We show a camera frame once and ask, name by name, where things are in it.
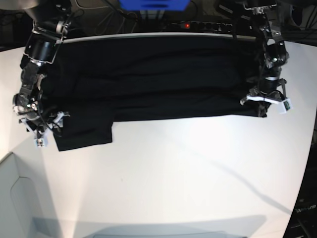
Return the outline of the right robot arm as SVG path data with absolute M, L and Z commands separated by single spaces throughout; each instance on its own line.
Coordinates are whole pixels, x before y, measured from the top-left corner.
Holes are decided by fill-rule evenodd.
M 20 8 L 33 20 L 33 28 L 24 50 L 28 62 L 22 68 L 21 87 L 13 97 L 12 109 L 19 116 L 19 123 L 33 133 L 35 145 L 44 147 L 47 132 L 59 136 L 63 118 L 68 114 L 55 108 L 44 109 L 41 82 L 46 74 L 41 70 L 54 62 L 68 33 L 72 4 L 69 0 L 28 0 Z

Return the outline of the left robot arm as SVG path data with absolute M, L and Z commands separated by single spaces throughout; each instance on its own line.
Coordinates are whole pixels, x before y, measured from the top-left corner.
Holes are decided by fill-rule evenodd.
M 230 111 L 234 115 L 266 117 L 270 105 L 278 106 L 285 114 L 293 109 L 286 94 L 287 81 L 281 78 L 289 54 L 281 33 L 279 7 L 275 0 L 236 0 L 245 11 L 250 12 L 248 25 L 251 28 L 257 49 L 250 54 L 259 62 L 259 74 L 253 87 L 235 103 Z

